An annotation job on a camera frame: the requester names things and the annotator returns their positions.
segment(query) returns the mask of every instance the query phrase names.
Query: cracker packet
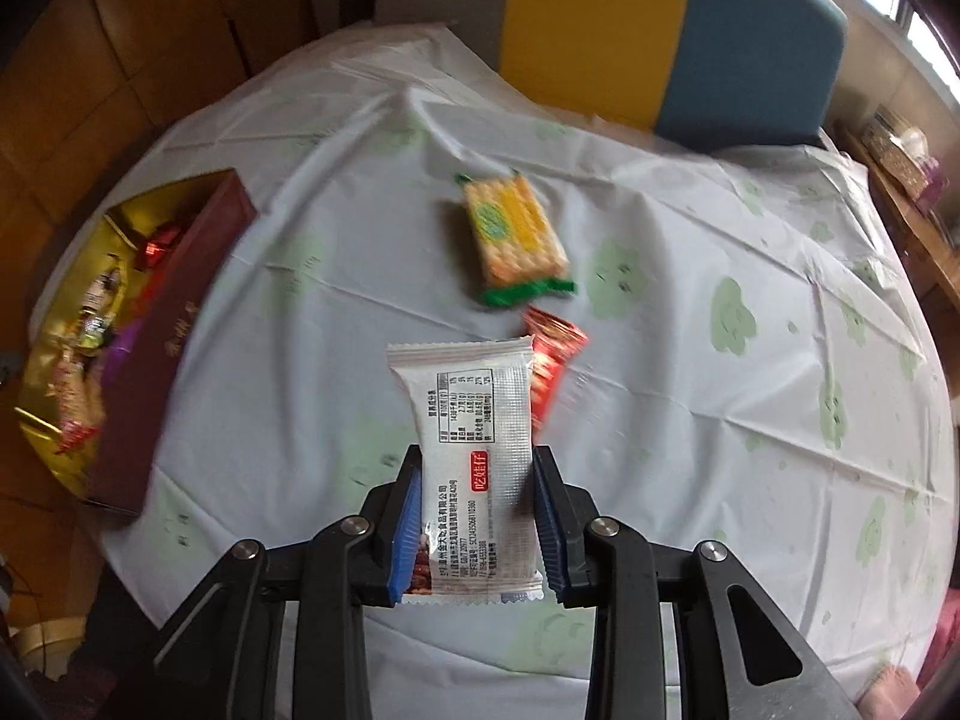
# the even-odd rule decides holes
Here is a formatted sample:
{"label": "cracker packet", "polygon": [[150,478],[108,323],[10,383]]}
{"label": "cracker packet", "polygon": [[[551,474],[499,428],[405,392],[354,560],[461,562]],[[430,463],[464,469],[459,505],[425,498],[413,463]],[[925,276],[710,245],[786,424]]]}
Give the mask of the cracker packet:
{"label": "cracker packet", "polygon": [[424,467],[421,550],[405,603],[544,597],[536,570],[532,339],[388,346]]}
{"label": "cracker packet", "polygon": [[487,282],[483,303],[512,306],[544,293],[576,292],[563,245],[526,178],[462,176],[461,186]]}

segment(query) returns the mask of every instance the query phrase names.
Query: red logo label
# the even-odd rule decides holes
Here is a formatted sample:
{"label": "red logo label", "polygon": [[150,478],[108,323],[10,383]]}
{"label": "red logo label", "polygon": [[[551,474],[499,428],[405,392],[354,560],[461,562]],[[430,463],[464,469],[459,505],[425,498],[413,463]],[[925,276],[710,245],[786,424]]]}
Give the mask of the red logo label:
{"label": "red logo label", "polygon": [[487,453],[470,452],[470,489],[474,493],[486,493],[490,488],[487,481]]}

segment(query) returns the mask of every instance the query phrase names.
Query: white snack wrapper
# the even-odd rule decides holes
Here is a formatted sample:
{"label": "white snack wrapper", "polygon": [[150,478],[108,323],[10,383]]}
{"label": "white snack wrapper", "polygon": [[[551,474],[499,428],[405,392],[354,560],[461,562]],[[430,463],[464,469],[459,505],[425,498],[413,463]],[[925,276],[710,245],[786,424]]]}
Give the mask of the white snack wrapper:
{"label": "white snack wrapper", "polygon": [[405,603],[544,597],[530,484],[532,342],[387,347],[424,458],[421,550]]}

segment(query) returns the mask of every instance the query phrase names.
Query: red snack wrapper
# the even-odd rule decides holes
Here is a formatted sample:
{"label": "red snack wrapper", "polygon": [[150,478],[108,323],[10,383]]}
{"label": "red snack wrapper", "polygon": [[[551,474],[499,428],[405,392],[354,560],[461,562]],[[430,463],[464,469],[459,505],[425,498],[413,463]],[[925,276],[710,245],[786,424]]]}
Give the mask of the red snack wrapper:
{"label": "red snack wrapper", "polygon": [[527,332],[534,337],[534,373],[530,385],[530,413],[534,435],[544,426],[568,361],[587,345],[587,334],[553,314],[530,306],[523,313]]}
{"label": "red snack wrapper", "polygon": [[147,285],[140,291],[140,294],[133,300],[133,315],[135,317],[142,319],[147,316],[147,312],[150,311],[150,307],[154,304],[154,300],[157,298],[157,294],[160,292],[166,279],[167,269],[161,262],[152,272],[150,281],[147,282]]}
{"label": "red snack wrapper", "polygon": [[53,386],[61,429],[56,454],[61,455],[76,449],[99,432],[98,426],[90,418],[83,364],[69,348],[64,349],[56,362]]}
{"label": "red snack wrapper", "polygon": [[156,268],[179,242],[185,226],[177,221],[162,224],[154,230],[140,254],[140,264],[145,269]]}

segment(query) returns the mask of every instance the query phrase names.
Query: yellow cracker package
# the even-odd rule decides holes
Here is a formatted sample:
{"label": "yellow cracker package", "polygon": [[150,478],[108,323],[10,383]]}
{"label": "yellow cracker package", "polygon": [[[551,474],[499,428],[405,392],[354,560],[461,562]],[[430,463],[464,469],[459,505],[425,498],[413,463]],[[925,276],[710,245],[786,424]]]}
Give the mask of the yellow cracker package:
{"label": "yellow cracker package", "polygon": [[522,175],[462,180],[487,289],[483,302],[512,306],[547,292],[576,292],[544,207]]}

